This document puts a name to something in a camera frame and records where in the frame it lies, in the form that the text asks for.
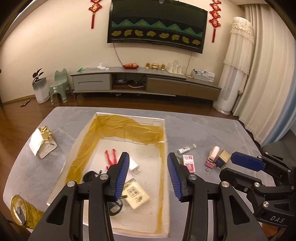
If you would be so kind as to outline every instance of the curtain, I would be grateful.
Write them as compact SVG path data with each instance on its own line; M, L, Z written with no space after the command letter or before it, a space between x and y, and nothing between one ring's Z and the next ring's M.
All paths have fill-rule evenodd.
M242 93L250 70L252 49L254 43L253 27L251 23L241 17L235 17L232 21L231 36L224 60L219 87L224 88L232 76L234 68L244 72L243 80L239 86Z
M278 120L290 91L294 65L294 38L268 5L245 5L254 28L254 58L249 77L233 115L262 144Z
M276 124L273 129L263 141L262 145L266 145L280 140L289 129L292 129L293 124L296 121L296 59L294 65L294 74L290 91L286 99L285 105L279 115Z

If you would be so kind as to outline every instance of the blue gripper pad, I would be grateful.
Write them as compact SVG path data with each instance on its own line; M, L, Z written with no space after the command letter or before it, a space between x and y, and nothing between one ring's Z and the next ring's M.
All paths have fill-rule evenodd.
M114 194L115 199L118 200L118 198L121 197L124 183L126 181L126 175L128 173L129 154L127 152L123 152L116 165L120 165L120 171L118 172L118 176L116 179Z
M249 156L240 152L234 152L230 158L233 164L245 167L253 171L264 171L265 165L260 158Z
M178 176L176 166L179 165L178 160L174 153L168 154L168 172L170 173L170 179L174 188L175 196L179 201L182 200L181 181Z

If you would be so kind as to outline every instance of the red chinese knot ornament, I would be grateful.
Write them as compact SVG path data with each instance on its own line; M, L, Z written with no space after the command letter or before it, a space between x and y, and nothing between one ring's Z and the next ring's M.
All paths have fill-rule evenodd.
M213 32L213 39L212 43L215 42L215 36L216 36L216 28L221 27L221 24L218 21L218 18L220 18L220 14L218 11L221 11L221 8L218 6L218 4L222 4L220 0L212 0L213 3L210 4L210 6L213 8L213 11L210 11L210 14L212 15L212 19L209 20L209 22L212 24L214 27L214 32Z
M93 3L93 5L89 8L90 11L92 11L92 19L91 19L91 28L94 28L94 15L96 14L96 12L102 8L102 5L98 4L98 2L100 2L102 0L91 0L91 2Z

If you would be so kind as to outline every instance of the yellow plastic liner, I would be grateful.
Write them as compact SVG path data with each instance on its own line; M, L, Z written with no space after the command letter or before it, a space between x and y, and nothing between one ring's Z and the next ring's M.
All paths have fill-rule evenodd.
M140 142L145 145L153 144L159 149L161 166L160 173L165 168L165 144L164 130L161 126L143 125L135 120L121 115L100 115L96 116L92 121L87 133L85 134L82 144L75 160L67 173L65 184L74 180L81 182L82 172L86 167L95 147L100 139L106 137L119 137L129 139L134 142ZM163 193L164 193L164 175L160 175L159 200L157 208L157 228L154 234L162 233L162 209L163 209Z

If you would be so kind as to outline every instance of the tv stand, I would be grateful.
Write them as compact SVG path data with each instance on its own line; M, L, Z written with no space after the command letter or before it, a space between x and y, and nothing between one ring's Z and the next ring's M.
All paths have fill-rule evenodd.
M143 74L145 90L113 88L115 79L119 74ZM212 82L187 78L184 75L171 74L166 70L153 70L146 68L125 69L123 67L110 67L108 71L89 69L71 74L73 93L77 99L78 93L136 93L165 96L191 96L216 101L221 88Z

